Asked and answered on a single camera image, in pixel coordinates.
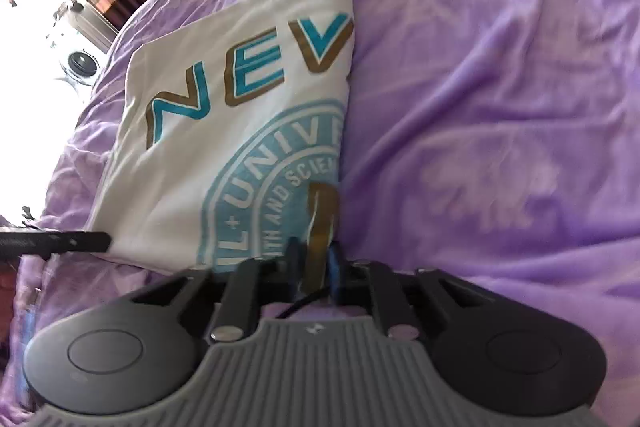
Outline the white Nevada sweatshirt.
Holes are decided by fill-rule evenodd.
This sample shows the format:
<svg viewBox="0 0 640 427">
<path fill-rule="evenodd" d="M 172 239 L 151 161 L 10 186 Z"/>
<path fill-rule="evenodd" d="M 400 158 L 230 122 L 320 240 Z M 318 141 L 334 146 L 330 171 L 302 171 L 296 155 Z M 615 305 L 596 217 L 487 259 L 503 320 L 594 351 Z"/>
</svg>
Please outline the white Nevada sweatshirt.
<svg viewBox="0 0 640 427">
<path fill-rule="evenodd" d="M 107 258 L 230 272 L 299 239 L 319 288 L 354 44 L 352 0 L 239 0 L 134 52 L 89 219 Z"/>
</svg>

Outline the purple floral bed blanket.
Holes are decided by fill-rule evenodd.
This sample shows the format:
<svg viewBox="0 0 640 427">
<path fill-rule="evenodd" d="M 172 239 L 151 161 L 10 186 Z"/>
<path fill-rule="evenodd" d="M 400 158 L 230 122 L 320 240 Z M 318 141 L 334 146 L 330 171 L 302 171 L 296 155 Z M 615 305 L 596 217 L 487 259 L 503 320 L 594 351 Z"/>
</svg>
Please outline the purple floral bed blanket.
<svg viewBox="0 0 640 427">
<path fill-rule="evenodd" d="M 239 0 L 148 0 L 108 51 L 40 219 L 93 231 L 131 57 Z M 6 426 L 634 426 L 639 0 L 352 0 L 338 170 L 348 261 L 420 326 L 326 283 L 212 343 L 235 271 L 21 256 Z"/>
</svg>

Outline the white washing machine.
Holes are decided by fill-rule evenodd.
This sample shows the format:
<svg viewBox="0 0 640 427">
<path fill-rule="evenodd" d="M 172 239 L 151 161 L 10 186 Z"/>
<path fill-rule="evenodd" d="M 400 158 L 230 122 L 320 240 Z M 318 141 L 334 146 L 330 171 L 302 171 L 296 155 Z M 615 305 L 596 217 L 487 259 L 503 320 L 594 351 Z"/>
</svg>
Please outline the white washing machine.
<svg viewBox="0 0 640 427">
<path fill-rule="evenodd" d="M 68 0 L 53 14 L 47 43 L 56 66 L 55 79 L 76 93 L 88 93 L 96 83 L 117 28 L 87 0 Z"/>
</svg>

